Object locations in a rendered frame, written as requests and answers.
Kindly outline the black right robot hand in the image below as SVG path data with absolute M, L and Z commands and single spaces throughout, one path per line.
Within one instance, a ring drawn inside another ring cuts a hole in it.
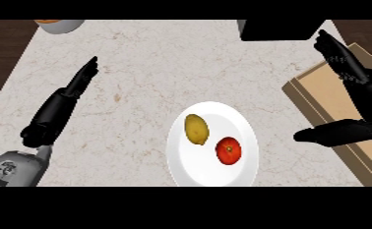
M 342 119 L 293 134 L 296 142 L 333 147 L 372 140 L 372 69 L 367 69 L 345 45 L 322 29 L 314 48 L 342 82 L 360 120 Z

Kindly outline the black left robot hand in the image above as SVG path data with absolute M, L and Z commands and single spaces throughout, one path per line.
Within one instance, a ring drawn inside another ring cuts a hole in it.
M 23 146 L 37 148 L 53 144 L 71 117 L 76 100 L 97 72 L 97 57 L 93 57 L 75 73 L 66 87 L 60 87 L 48 96 L 29 126 L 22 130 Z

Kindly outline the red tomato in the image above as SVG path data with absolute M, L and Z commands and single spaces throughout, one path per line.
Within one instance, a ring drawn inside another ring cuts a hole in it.
M 217 158 L 226 165 L 233 165 L 240 159 L 240 145 L 234 138 L 224 137 L 215 147 Z

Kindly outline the white oval plate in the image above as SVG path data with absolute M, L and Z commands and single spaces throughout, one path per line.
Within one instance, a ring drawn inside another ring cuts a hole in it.
M 184 119 L 196 114 L 206 122 L 209 136 L 203 145 L 192 144 Z M 217 156 L 218 141 L 231 137 L 240 146 L 240 159 L 226 165 Z M 258 169 L 258 145 L 251 126 L 239 112 L 214 101 L 192 105 L 174 120 L 167 138 L 167 164 L 178 186 L 251 186 Z

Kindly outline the black appliance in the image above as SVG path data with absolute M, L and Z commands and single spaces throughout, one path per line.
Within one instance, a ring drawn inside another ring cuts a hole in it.
M 323 20 L 237 20 L 242 41 L 307 40 Z

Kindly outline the grey bowl with orange contents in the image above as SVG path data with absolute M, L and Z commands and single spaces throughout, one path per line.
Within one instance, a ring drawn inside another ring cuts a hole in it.
M 35 20 L 41 29 L 51 34 L 69 33 L 84 23 L 82 20 Z

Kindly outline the yellow lemon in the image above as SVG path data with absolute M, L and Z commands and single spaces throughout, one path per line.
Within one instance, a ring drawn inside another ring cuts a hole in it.
M 184 119 L 186 137 L 193 144 L 203 145 L 209 136 L 209 128 L 205 120 L 196 115 L 189 114 Z

